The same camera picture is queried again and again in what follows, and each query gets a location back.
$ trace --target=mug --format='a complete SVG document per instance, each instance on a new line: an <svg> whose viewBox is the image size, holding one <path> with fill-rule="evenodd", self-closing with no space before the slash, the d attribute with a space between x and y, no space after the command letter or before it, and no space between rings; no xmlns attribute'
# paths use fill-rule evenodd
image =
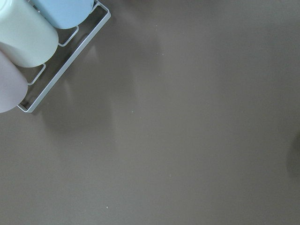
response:
<svg viewBox="0 0 300 225"><path fill-rule="evenodd" d="M25 0L0 0L0 50L18 66L48 61L58 46L53 26Z"/></svg>
<svg viewBox="0 0 300 225"><path fill-rule="evenodd" d="M90 14L94 0L31 0L52 26L69 29L79 25Z"/></svg>
<svg viewBox="0 0 300 225"><path fill-rule="evenodd" d="M11 110L26 96L27 80L15 65L0 52L0 113Z"/></svg>

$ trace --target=cylindrical container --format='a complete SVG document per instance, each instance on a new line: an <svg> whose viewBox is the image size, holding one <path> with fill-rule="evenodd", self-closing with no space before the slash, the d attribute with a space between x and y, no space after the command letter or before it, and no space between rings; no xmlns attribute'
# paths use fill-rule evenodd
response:
<svg viewBox="0 0 300 225"><path fill-rule="evenodd" d="M25 0L0 0L0 49L21 67L48 61L58 46L58 34Z"/></svg>
<svg viewBox="0 0 300 225"><path fill-rule="evenodd" d="M27 88L27 80L0 52L0 113L17 106L26 96Z"/></svg>
<svg viewBox="0 0 300 225"><path fill-rule="evenodd" d="M31 0L52 26L69 29L84 21L94 0Z"/></svg>

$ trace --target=wire rack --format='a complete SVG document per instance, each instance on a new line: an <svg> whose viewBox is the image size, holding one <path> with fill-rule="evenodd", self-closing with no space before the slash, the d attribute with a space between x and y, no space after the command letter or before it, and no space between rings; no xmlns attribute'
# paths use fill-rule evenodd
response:
<svg viewBox="0 0 300 225"><path fill-rule="evenodd" d="M18 69L28 82L28 92L18 107L25 113L33 112L64 74L76 57L104 26L111 17L111 13L98 0L88 18L78 26L68 29L57 29L59 35L58 49L55 54L43 65L34 68Z"/></svg>

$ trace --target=metal frame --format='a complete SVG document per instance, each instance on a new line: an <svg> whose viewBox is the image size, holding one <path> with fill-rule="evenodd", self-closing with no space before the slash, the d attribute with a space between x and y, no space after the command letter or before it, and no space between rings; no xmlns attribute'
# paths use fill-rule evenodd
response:
<svg viewBox="0 0 300 225"><path fill-rule="evenodd" d="M46 94L50 91L50 89L55 85L55 83L59 80L59 78L63 75L63 73L68 69L68 67L72 64L72 62L76 59L76 57L81 53L81 51L86 47L86 45L92 40L92 38L98 33L98 31L104 26L104 24L108 21L108 19L111 17L111 13L107 7L105 7L102 3L100 3L98 0L95 0L95 6L91 13L95 10L96 7L100 6L103 8L107 13L103 17L103 19L96 25L96 27L91 31L91 33L83 40L83 42L78 46L78 48L73 52L73 54L70 56L70 58L66 61L66 63L60 68L60 70L56 73L56 75L53 77L53 79L47 84L47 86L42 90L42 92L39 94L37 99L31 104L31 106L27 109L22 104L19 104L18 107L25 113L31 113L33 112L36 107L39 105L39 103L43 100L43 98L46 96ZM76 28L75 33L72 34L72 36L64 43L63 45L66 46L68 42L76 35L79 28ZM28 83L28 85L34 84L34 82L41 76L45 69L45 64L43 64L42 70L38 73L38 75L34 78L34 80L31 83Z"/></svg>

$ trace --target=gray surface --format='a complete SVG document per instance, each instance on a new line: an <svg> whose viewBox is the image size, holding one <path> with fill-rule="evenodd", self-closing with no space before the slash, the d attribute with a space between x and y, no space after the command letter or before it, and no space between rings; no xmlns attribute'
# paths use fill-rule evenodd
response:
<svg viewBox="0 0 300 225"><path fill-rule="evenodd" d="M299 2L103 3L36 112L0 115L0 223L300 224Z"/></svg>

